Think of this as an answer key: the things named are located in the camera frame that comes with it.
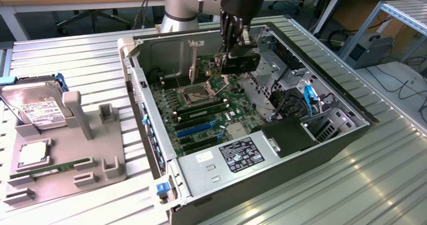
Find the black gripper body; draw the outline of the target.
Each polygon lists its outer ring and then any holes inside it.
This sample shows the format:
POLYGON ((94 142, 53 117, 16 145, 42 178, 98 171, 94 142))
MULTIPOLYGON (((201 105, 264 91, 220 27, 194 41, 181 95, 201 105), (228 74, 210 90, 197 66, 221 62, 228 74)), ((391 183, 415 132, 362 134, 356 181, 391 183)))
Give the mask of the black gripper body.
POLYGON ((236 17, 242 25, 249 25, 257 15, 264 0, 220 0, 220 22, 224 23, 226 17, 236 17))

